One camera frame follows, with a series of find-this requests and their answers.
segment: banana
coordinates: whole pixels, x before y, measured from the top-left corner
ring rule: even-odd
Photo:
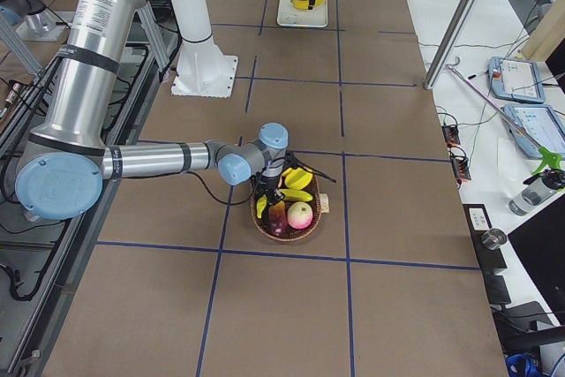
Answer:
[[[307,0],[291,0],[292,6],[300,10],[307,10],[308,9],[308,1]],[[314,8],[320,6],[324,3],[324,0],[316,0],[314,3]]]
[[[255,207],[257,208],[257,218],[261,218],[263,216],[263,211],[267,207],[267,196],[263,195],[257,199],[255,202]]]
[[[286,177],[290,174],[291,171],[293,171],[293,168],[287,168],[285,171],[282,172],[281,176],[282,177]]]
[[[312,172],[298,168],[286,176],[284,179],[284,185],[286,185],[289,189],[302,190],[310,184],[312,178]]]
[[[313,199],[313,196],[304,190],[281,189],[280,192],[287,202],[309,202]]]

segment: blue joint cap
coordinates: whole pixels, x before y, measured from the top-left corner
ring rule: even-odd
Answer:
[[[229,185],[238,185],[251,177],[249,163],[239,155],[227,154],[218,162],[218,171]]]
[[[88,158],[57,152],[35,158],[18,174],[16,194],[32,213],[66,220],[87,211],[102,192],[102,173]]]
[[[261,127],[259,139],[274,149],[285,149],[289,145],[289,132],[278,123],[268,123]]]
[[[0,6],[0,13],[2,14],[2,18],[4,18],[11,26],[16,26],[24,20],[12,9],[3,8],[2,6]]]

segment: white tray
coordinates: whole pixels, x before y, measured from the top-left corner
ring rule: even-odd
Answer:
[[[279,13],[276,16],[279,26],[306,26],[323,28],[328,25],[328,0],[311,11],[296,9],[290,0],[279,0]]]

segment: apple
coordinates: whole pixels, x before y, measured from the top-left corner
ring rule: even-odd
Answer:
[[[296,230],[302,230],[312,223],[313,211],[305,202],[296,202],[290,205],[287,211],[289,226]]]

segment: white table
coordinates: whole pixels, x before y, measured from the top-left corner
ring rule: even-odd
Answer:
[[[459,0],[408,0],[420,43],[440,44],[458,2]],[[508,0],[479,0],[456,45],[500,46],[512,43],[524,35],[527,33]],[[424,61],[429,65],[437,48],[420,45],[420,50]],[[510,46],[498,49],[457,47],[449,62],[455,62],[456,56],[459,56],[461,63],[457,68],[463,75],[470,76],[484,72],[491,57],[504,57],[509,50]],[[539,64],[539,69],[542,79],[552,76],[545,64]],[[483,93],[488,92],[488,77],[485,74],[477,76],[473,81]],[[493,114],[493,110],[486,106],[481,120],[485,102],[450,72],[442,73],[433,88],[433,97],[436,105],[454,115],[459,123],[478,123]],[[546,98],[546,103],[557,110],[565,111],[565,96],[559,88],[546,87]],[[495,101],[500,106],[509,103]],[[462,148],[470,155],[477,126],[460,125],[459,129]],[[534,214],[524,217],[514,215],[508,208],[508,202],[524,188],[522,182],[538,165],[539,161],[525,158],[517,149],[508,127],[501,118],[495,117],[479,127],[475,151],[471,158],[472,181],[463,183],[460,189],[461,201],[485,204],[492,225],[508,234]],[[505,244],[501,251],[508,265],[508,270],[502,275],[512,299],[509,306],[538,301],[546,311],[550,311],[510,243]],[[553,316],[550,316],[550,319],[559,325]]]

